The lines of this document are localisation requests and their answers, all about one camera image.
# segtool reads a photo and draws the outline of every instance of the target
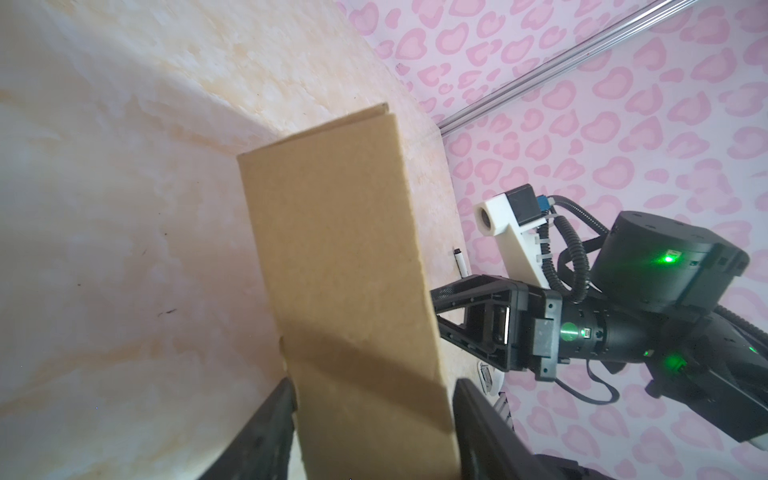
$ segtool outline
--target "black cable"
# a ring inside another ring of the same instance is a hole
[[[593,217],[587,212],[581,205],[577,204],[573,200],[562,195],[550,195],[548,198],[554,200],[554,204],[558,207],[563,207],[572,214],[574,214],[579,220],[586,223],[587,227],[590,227],[598,235],[607,235],[609,230],[603,225],[597,218]]]
[[[565,244],[568,247],[568,254],[573,259],[574,263],[574,280],[569,290],[561,281],[558,276],[557,270],[554,268],[554,262],[552,258],[544,258],[541,261],[541,270],[544,272],[544,276],[549,282],[549,288],[560,293],[565,300],[571,303],[581,303],[587,298],[589,292],[589,259],[587,253],[584,250],[584,244],[576,234],[576,230],[571,225],[571,222],[567,218],[560,216],[554,219],[554,225],[557,227],[560,235],[565,240]],[[539,238],[549,238],[549,225],[541,225],[537,229]],[[549,243],[541,244],[541,254],[547,255],[551,252]]]
[[[713,311],[717,315],[720,315],[724,319],[731,322],[734,326],[737,326],[738,328],[749,333],[755,339],[759,340],[762,344],[764,344],[766,348],[768,348],[768,333],[765,333],[760,328],[754,326],[752,323],[749,322],[749,320],[741,316],[738,316],[737,314],[735,314],[734,312],[731,312],[730,310],[728,310],[726,307],[722,305],[715,306]]]
[[[584,252],[591,253],[595,250],[601,249],[603,247],[603,243],[605,243],[605,238],[606,236],[603,235],[601,237],[595,237],[585,241],[583,243]],[[574,271],[566,266],[566,264],[570,261],[571,254],[568,252],[568,250],[563,250],[560,252],[560,256],[558,257],[558,278],[560,278],[560,280],[562,280],[566,285],[573,286]]]
[[[614,387],[612,385],[608,385],[607,382],[605,382],[604,380],[600,379],[597,375],[595,375],[592,372],[592,369],[589,368],[589,360],[587,360],[587,375],[589,375],[589,378],[593,379],[595,382],[602,383],[603,385],[605,385],[606,388],[608,388],[608,392],[611,393],[611,399],[609,399],[609,400],[595,400],[595,399],[591,399],[588,396],[585,396],[585,395],[577,392],[576,390],[573,390],[570,386],[568,386],[565,383],[563,383],[563,381],[560,380],[560,379],[554,379],[554,382],[557,383],[563,390],[565,390],[566,392],[570,393],[571,395],[573,395],[577,399],[581,400],[582,402],[589,403],[591,405],[610,405],[611,403],[618,402],[619,397],[621,396],[619,394],[619,391],[616,390],[616,387]]]

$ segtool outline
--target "white object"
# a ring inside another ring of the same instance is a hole
[[[475,220],[480,233],[496,237],[498,251],[502,254],[509,278],[549,288],[549,282],[541,270],[540,239],[533,230],[545,224],[546,218],[518,225],[506,194],[500,194],[475,205]]]
[[[453,257],[456,258],[456,265],[458,265],[458,272],[462,278],[469,276],[469,270],[467,270],[467,263],[464,261],[464,254],[460,249],[453,250]]]
[[[478,362],[478,375],[482,392],[491,397],[497,397],[504,383],[504,372],[495,369],[485,362]]]

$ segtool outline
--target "black plastic part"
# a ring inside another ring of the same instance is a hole
[[[500,276],[471,275],[432,290],[440,336],[503,371],[557,375],[562,297]],[[464,309],[456,325],[439,314]]]
[[[563,305],[560,356],[602,362],[642,363],[655,349],[660,323],[648,314],[630,313],[615,304],[589,296],[580,305]]]
[[[545,467],[467,379],[453,393],[462,480],[567,480]]]
[[[536,194],[530,184],[521,185],[505,192],[509,206],[518,220],[518,225],[525,225],[544,214],[541,212],[541,206],[538,204]]]
[[[591,281],[629,308],[694,318],[712,311],[749,262],[746,252],[710,230],[624,211],[594,262]]]
[[[565,478],[568,480],[614,480],[613,477],[603,475],[597,470],[580,466],[575,460],[567,460],[565,458],[553,457],[541,453],[534,455],[534,457],[545,466],[556,468],[565,473]]]
[[[287,480],[295,410],[283,379],[200,480]]]
[[[661,338],[649,395],[684,403],[737,442],[768,433],[768,361],[736,327],[711,313],[669,320]]]

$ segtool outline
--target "beige marble surface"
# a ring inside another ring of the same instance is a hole
[[[437,128],[331,1],[8,1],[0,45],[1,477],[195,478],[274,387],[237,153],[388,101],[458,278]]]

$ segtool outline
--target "blue connector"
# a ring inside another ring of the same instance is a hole
[[[549,199],[546,195],[539,195],[536,197],[536,201],[538,202],[538,206],[541,208],[542,212],[549,211]]]

